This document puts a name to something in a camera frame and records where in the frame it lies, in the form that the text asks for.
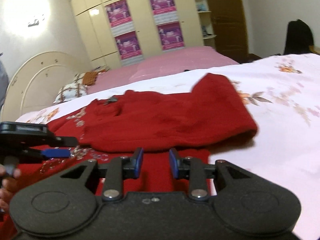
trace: headboard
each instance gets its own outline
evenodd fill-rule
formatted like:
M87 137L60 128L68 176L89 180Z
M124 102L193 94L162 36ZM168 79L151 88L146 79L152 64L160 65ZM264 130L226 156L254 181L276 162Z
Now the headboard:
M52 106L59 89L71 83L77 73L90 68L63 52L50 51L32 57L11 79L1 121L14 122L25 113Z

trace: white wall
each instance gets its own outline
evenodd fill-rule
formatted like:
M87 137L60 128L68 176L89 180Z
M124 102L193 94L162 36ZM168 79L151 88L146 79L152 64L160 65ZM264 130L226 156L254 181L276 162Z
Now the white wall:
M34 12L45 12L45 19L28 27L26 15ZM68 0L0 0L0 59L9 78L32 56L52 50L90 64Z
M301 19L320 47L320 0L243 0L249 53L267 57L283 53L287 25Z

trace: silver bolt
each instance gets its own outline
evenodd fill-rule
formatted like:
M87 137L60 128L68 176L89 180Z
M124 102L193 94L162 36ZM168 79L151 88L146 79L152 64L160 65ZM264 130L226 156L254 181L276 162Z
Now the silver bolt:
M151 201L152 201L152 202L159 202L159 201L160 201L160 198L158 198L158 197L153 197L153 198L151 199Z
M191 195L196 198L201 198L207 196L208 192L204 189L195 189L191 192Z
M108 189L103 193L103 195L107 198L116 198L120 195L120 193L115 189Z
M142 199L142 203L143 204L150 204L151 203L151 199L149 199L149 198Z

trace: finger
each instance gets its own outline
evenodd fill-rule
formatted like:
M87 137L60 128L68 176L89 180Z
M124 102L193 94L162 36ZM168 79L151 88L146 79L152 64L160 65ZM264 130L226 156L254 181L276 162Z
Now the finger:
M4 202L9 203L12 199L13 194L4 188L0 189L0 199L4 200Z
M15 192L17 190L17 181L14 178L6 178L2 180L2 186L7 191Z
M18 179L20 176L21 176L21 170L15 169L14 172L13 172L13 177L15 179Z
M2 199L0 199L0 208L2 208L5 212L9 211L9 205Z
M0 177L2 177L4 174L6 174L5 168L0 164Z

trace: poster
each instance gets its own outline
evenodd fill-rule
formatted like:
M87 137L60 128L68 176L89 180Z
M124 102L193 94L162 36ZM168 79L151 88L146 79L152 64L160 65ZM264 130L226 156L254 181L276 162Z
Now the poster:
M114 37L134 31L127 0L121 0L105 6Z
M179 22L158 25L162 50L184 47L182 31Z
M135 64L144 59L135 31L117 36L116 43L123 66Z
M156 25L178 21L174 0L150 0Z

